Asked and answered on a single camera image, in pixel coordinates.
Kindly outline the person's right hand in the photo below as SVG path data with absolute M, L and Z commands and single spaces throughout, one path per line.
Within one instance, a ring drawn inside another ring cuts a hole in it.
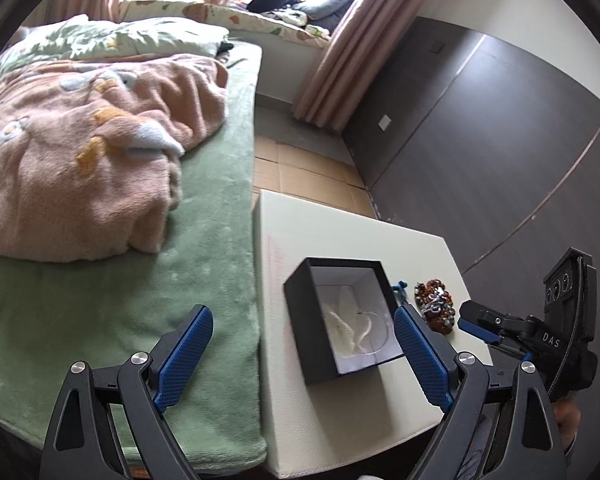
M 573 400 L 562 399 L 552 404 L 553 413 L 557 422 L 560 440 L 565 454 L 568 454 L 574 442 L 581 421 L 581 411 Z

